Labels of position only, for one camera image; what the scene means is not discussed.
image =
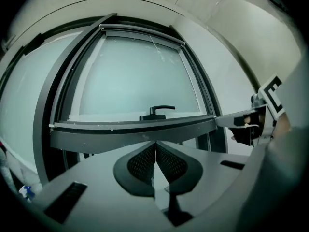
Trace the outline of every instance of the window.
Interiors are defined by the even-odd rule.
[[[28,52],[40,47],[18,53],[0,87],[0,139],[43,185],[83,158],[139,142],[216,151],[224,134],[216,130],[211,85],[172,29],[110,14],[55,31],[62,33],[48,32]],[[139,120],[158,105],[176,109]]]
[[[158,105],[176,107],[157,111],[166,118],[206,114],[179,45],[151,35],[107,31],[84,58],[69,121],[134,121]]]
[[[82,29],[56,35],[23,55],[14,67],[0,101],[0,140],[20,162],[37,172],[33,153],[33,120],[44,81],[63,50]]]

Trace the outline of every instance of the dark frame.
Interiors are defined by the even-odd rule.
[[[140,26],[135,25],[101,24],[101,30],[103,31],[102,33],[104,33],[109,29],[125,31],[125,32],[134,32],[146,35],[151,34],[157,38],[164,39],[165,41],[170,41],[175,44],[178,44],[180,47],[182,47],[185,44],[183,41],[177,38],[166,35],[159,31],[155,31],[153,29],[142,28]],[[62,82],[62,87],[58,88],[59,95],[58,97],[56,97],[56,99],[58,100],[54,101],[50,120],[51,124],[60,120],[69,119],[70,108],[73,101],[75,89],[85,64],[86,58],[84,58],[84,55],[86,54],[86,56],[88,56],[89,54],[91,54],[93,48],[96,45],[95,42],[99,40],[99,37],[102,35],[102,33],[100,32],[100,30],[98,30],[93,35],[91,35],[91,37],[89,38],[89,41],[91,42],[89,44],[88,43],[84,44],[80,49],[80,54],[78,54],[77,60],[75,62],[72,61],[69,64],[67,72],[65,73],[66,80]]]
[[[70,152],[99,154],[149,140],[181,143],[215,129],[213,115],[121,123],[62,122],[55,123],[50,146]]]
[[[32,39],[31,42],[29,42],[26,46],[22,46],[17,51],[17,53],[12,58],[12,60],[10,61],[10,64],[5,70],[2,70],[2,72],[0,71],[0,100],[3,94],[3,91],[5,89],[5,85],[7,81],[9,80],[11,73],[13,72],[18,61],[21,59],[23,55],[27,55],[34,49],[38,48],[43,42],[44,42],[44,39],[42,35],[39,33],[36,37]]]
[[[35,110],[34,123],[33,123],[33,151],[38,175],[42,185],[45,185],[49,180],[55,177],[55,170],[52,170],[50,176],[48,176],[45,162],[53,159],[53,150],[50,149],[50,128],[49,120],[52,110],[53,100],[56,95],[57,88],[61,81],[61,78],[68,66],[73,60],[76,60],[76,53],[80,50],[80,47],[84,43],[89,42],[89,36],[91,36],[101,23],[117,15],[116,13],[109,14],[100,20],[93,23],[87,29],[85,29],[80,35],[78,35],[69,46],[61,53],[57,61],[54,63],[51,71],[49,72],[44,85],[41,89],[37,107]]]

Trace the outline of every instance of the black strip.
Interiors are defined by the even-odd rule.
[[[245,166],[245,164],[233,162],[233,161],[229,161],[229,160],[223,160],[223,161],[220,162],[220,164],[223,165],[223,166],[226,166],[226,167],[235,168],[235,169],[239,169],[239,170],[242,170]]]
[[[145,27],[137,27],[137,26],[131,26],[131,25],[121,25],[121,24],[111,24],[111,23],[104,23],[102,25],[104,27],[104,30],[109,30],[112,29],[113,31],[129,31],[129,32],[135,32],[139,34],[144,34],[144,35],[153,35],[157,38],[160,38],[162,40],[165,40],[167,42],[173,42],[178,45],[184,45],[184,41],[179,40],[178,38],[172,37],[167,34],[163,34],[159,31],[156,30],[151,30],[147,29]]]
[[[63,150],[49,147],[44,156],[48,159],[45,162],[45,170],[48,173],[49,180],[53,180],[67,170],[64,161]]]
[[[64,223],[86,188],[85,184],[73,182],[44,213],[58,223]]]
[[[92,54],[92,51],[96,47],[98,41],[100,40],[102,36],[102,33],[98,29],[81,47],[81,53],[79,54],[77,60],[73,64],[66,81],[63,85],[61,94],[60,94],[60,101],[58,101],[58,106],[56,109],[55,118],[57,121],[59,120],[68,120],[70,113],[71,113],[71,107],[73,103],[73,98],[76,90],[76,86],[78,83],[78,80],[80,78],[80,75],[84,69],[84,66],[89,58],[89,56]]]
[[[213,104],[212,104],[212,102],[210,101],[210,99],[207,95],[208,89],[206,87],[206,83],[203,80],[203,78],[200,74],[200,71],[198,70],[198,67],[196,65],[196,61],[192,58],[193,51],[191,51],[191,52],[189,51],[189,46],[187,46],[187,43],[186,43],[185,47],[183,48],[183,53],[184,53],[185,57],[187,58],[190,66],[192,68],[192,71],[193,71],[194,76],[197,80],[198,86],[201,90],[201,94],[202,94],[202,97],[203,97],[204,104],[206,106],[207,114],[215,114]]]
[[[68,170],[69,167],[68,167],[68,161],[67,161],[67,154],[66,154],[65,150],[62,151],[62,155],[63,155],[64,166],[65,166],[66,170]]]
[[[76,152],[66,151],[68,168],[74,167],[78,163],[78,154]]]
[[[209,132],[209,140],[212,152],[227,153],[225,128],[217,127],[217,130]]]
[[[32,52],[33,50],[35,50],[36,48],[38,48],[42,43],[44,42],[44,39],[42,37],[42,35],[39,33],[37,36],[35,36],[31,42],[29,42],[26,46],[22,46],[18,52],[15,54],[15,56],[12,58],[10,64],[8,65],[8,67],[6,68],[6,70],[4,71],[1,81],[0,81],[0,99],[2,97],[4,88],[7,84],[7,81],[10,78],[10,75],[12,74],[13,69],[15,68],[16,64],[19,62],[19,60],[21,59],[21,57],[23,55],[27,55],[30,52]]]
[[[47,170],[47,165],[50,165],[50,128],[49,122],[51,117],[51,111],[53,107],[54,98],[68,65],[78,52],[80,47],[89,39],[89,37],[98,29],[99,24],[115,16],[116,13],[110,14],[101,18],[86,28],[81,34],[79,34],[60,54],[53,67],[51,68],[44,84],[41,89],[33,123],[33,151],[35,164],[38,169],[38,175],[43,185],[48,183],[55,175],[50,174]]]
[[[3,73],[3,76],[0,80],[0,101],[1,101],[1,97],[2,94],[4,92],[5,86],[10,78],[10,75],[12,74],[12,71],[14,69],[14,67],[16,66],[16,64],[18,63],[18,61],[20,60],[20,58],[23,56],[24,54],[24,50],[25,48],[22,46],[18,52],[16,53],[16,55],[14,56],[14,58],[11,60],[10,64],[8,65],[8,67],[6,68],[6,70]]]
[[[81,28],[81,27],[87,27],[87,26],[90,26],[91,24],[95,23],[96,21],[98,21],[102,17],[103,16],[94,16],[94,17],[88,17],[88,18],[83,18],[83,19],[71,21],[69,23],[65,23],[61,26],[58,26],[54,29],[51,29],[51,30],[43,33],[42,36],[43,36],[44,39],[48,39],[48,38],[50,38],[50,37],[52,37],[56,34],[66,32],[68,30],[77,29],[77,28]]]
[[[12,176],[12,179],[13,179],[13,183],[16,187],[17,190],[20,190],[23,186],[24,186],[24,183],[22,183],[18,178],[17,176],[12,172],[12,170],[10,169],[10,173],[11,173],[11,176]]]
[[[159,31],[161,33],[164,33],[170,36],[173,35],[173,31],[169,27],[163,26],[156,22],[139,19],[139,18],[133,18],[133,17],[128,17],[128,16],[115,16],[113,19],[111,19],[111,23],[137,26],[137,27]]]
[[[209,151],[207,134],[195,138],[197,149]]]

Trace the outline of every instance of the window frame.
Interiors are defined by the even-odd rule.
[[[104,30],[111,31],[111,29],[116,29],[117,33],[119,33],[119,31],[126,31],[126,33],[138,33],[139,35],[150,34],[155,36],[156,39],[158,38],[164,42],[178,44],[180,46],[180,54],[184,65],[187,71],[189,70],[190,72],[189,77],[191,82],[194,80],[194,85],[197,85],[198,90],[200,90],[199,99],[203,99],[207,115],[167,119],[163,122],[123,122],[121,123],[122,128],[110,130],[98,130],[100,126],[105,126],[103,123],[100,125],[98,123],[80,122],[75,123],[73,126],[69,121],[61,121],[61,119],[58,117],[58,102],[61,102],[61,97],[63,96],[63,92],[65,92],[64,87],[66,86],[66,83],[70,82],[67,77],[70,76],[71,71],[75,70],[72,67],[76,65],[77,61],[80,61],[82,55],[86,52],[91,52],[88,51],[88,49],[95,45],[94,42],[98,39],[96,37],[98,37],[98,34],[101,33],[101,28],[99,28],[100,24],[104,24]],[[18,51],[18,53],[10,62],[10,65],[7,68],[7,72],[9,72],[9,70],[12,71],[13,67],[16,65],[19,58],[23,54],[27,54],[30,51],[38,48],[40,45],[42,45],[45,39],[61,32],[83,26],[87,26],[87,28],[85,28],[84,31],[79,36],[77,36],[73,42],[71,42],[71,44],[56,60],[44,82],[39,95],[39,100],[37,102],[33,125],[33,150],[36,168],[38,170],[38,175],[42,185],[47,184],[53,178],[66,171],[69,167],[73,166],[76,161],[75,155],[79,156],[79,153],[67,150],[59,150],[59,147],[53,147],[55,146],[54,136],[57,133],[59,135],[61,134],[61,137],[64,135],[64,133],[71,133],[74,135],[74,137],[83,135],[83,138],[90,139],[94,136],[98,138],[100,135],[102,137],[106,137],[107,135],[110,135],[112,131],[113,134],[117,135],[119,139],[123,139],[130,133],[132,135],[133,133],[138,134],[137,131],[141,130],[142,125],[142,127],[146,128],[144,131],[141,131],[141,133],[146,136],[144,141],[147,141],[147,135],[150,135],[148,139],[155,139],[156,136],[151,135],[151,133],[154,132],[159,132],[160,135],[165,134],[165,140],[170,140],[172,138],[172,142],[178,140],[173,140],[173,138],[177,138],[177,136],[184,137],[181,139],[181,141],[186,141],[189,139],[188,137],[197,137],[198,148],[217,152],[227,152],[225,133],[220,129],[216,130],[217,128],[214,123],[215,116],[221,115],[221,111],[211,82],[194,52],[181,37],[181,35],[178,34],[177,31],[172,27],[167,28],[145,20],[117,16],[116,13],[99,18],[86,18],[59,26],[44,34],[39,34],[26,47],[22,47],[20,51]],[[4,71],[0,72],[2,79],[9,78],[8,74],[3,75],[3,73]],[[1,91],[1,89],[5,86],[5,82],[1,81],[0,84]],[[97,128],[86,129],[86,127],[89,126],[96,126]],[[201,126],[206,128],[205,130],[202,130],[204,133],[202,135],[200,133],[201,130],[199,130],[199,127]]]
[[[197,116],[197,115],[207,114],[206,106],[205,106],[203,98],[202,98],[201,90],[198,86],[198,83],[196,81],[196,78],[194,76],[192,68],[191,68],[188,60],[184,56],[184,53],[182,51],[182,45],[180,45],[178,43],[166,41],[165,39],[157,38],[157,36],[151,36],[149,34],[140,34],[140,33],[136,33],[136,32],[129,32],[128,30],[126,30],[126,31],[115,30],[112,27],[110,29],[105,29],[104,24],[102,24],[101,26],[104,28],[104,29],[101,30],[101,32],[102,32],[101,37],[98,40],[97,44],[93,47],[93,51],[90,52],[89,54],[86,53],[86,57],[87,57],[86,62],[82,63],[83,66],[80,66],[81,63],[78,63],[78,65],[76,67],[73,67],[73,68],[81,68],[82,70],[79,71],[79,76],[76,77],[76,79],[75,79],[76,86],[74,85],[73,87],[72,86],[70,87],[71,88],[70,89],[70,91],[71,91],[70,100],[69,100],[69,102],[64,102],[64,103],[66,103],[65,105],[68,106],[67,108],[64,109],[67,112],[67,114],[65,114],[64,117],[60,116],[60,120],[65,120],[66,118],[69,119],[69,117],[70,117],[70,121],[87,122],[86,120],[82,119],[83,118],[82,115],[79,115],[79,105],[81,103],[83,89],[84,89],[84,86],[85,86],[86,80],[87,80],[87,74],[85,73],[85,71],[87,71],[87,73],[90,72],[92,65],[87,64],[88,61],[91,58],[93,59],[93,61],[96,59],[96,56],[93,55],[94,52],[96,50],[100,49],[101,47],[104,47],[104,39],[106,39],[108,37],[138,39],[138,40],[147,41],[147,42],[154,43],[154,44],[156,43],[156,44],[159,44],[159,45],[163,45],[163,46],[166,46],[168,48],[176,50],[179,54],[179,57],[180,57],[183,65],[184,65],[184,68],[185,68],[185,70],[188,74],[189,80],[190,80],[192,88],[194,90],[194,95],[195,95],[196,100],[197,100],[197,105],[198,105],[199,111],[192,112],[192,115]],[[177,114],[179,115],[179,117],[184,117],[186,115],[185,112],[184,113],[174,113],[174,112],[172,112],[172,117],[176,116]],[[141,111],[139,111],[139,112],[137,111],[135,113],[128,113],[126,120],[123,120],[123,121],[138,120],[139,116],[141,116],[141,115],[144,115],[144,114],[141,114]]]

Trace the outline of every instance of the black mesh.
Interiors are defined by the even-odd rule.
[[[134,177],[151,186],[151,179],[154,176],[154,164],[155,144],[131,158],[127,168]]]
[[[169,183],[177,180],[188,169],[187,163],[160,145],[156,145],[156,161]]]

